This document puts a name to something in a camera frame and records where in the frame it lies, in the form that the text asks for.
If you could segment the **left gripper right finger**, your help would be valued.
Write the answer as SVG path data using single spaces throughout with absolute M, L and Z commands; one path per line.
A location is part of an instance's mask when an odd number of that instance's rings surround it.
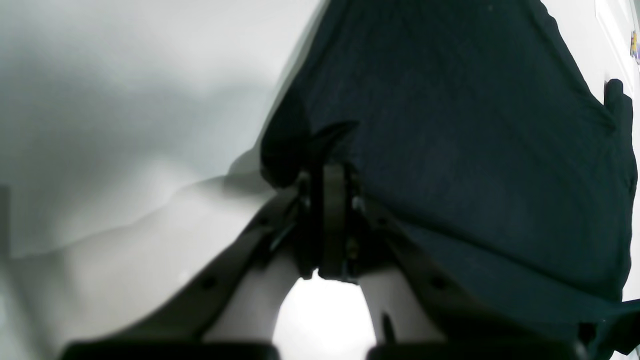
M 374 326 L 368 360 L 586 360 L 580 342 L 482 305 L 362 193 L 350 166 L 320 170 L 320 276 L 359 285 Z

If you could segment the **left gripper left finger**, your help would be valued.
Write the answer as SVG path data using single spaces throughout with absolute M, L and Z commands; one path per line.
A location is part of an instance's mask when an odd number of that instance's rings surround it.
M 293 285 L 318 267 L 321 171 L 304 170 L 238 238 L 128 328 L 74 342 L 63 360 L 279 360 L 272 343 Z

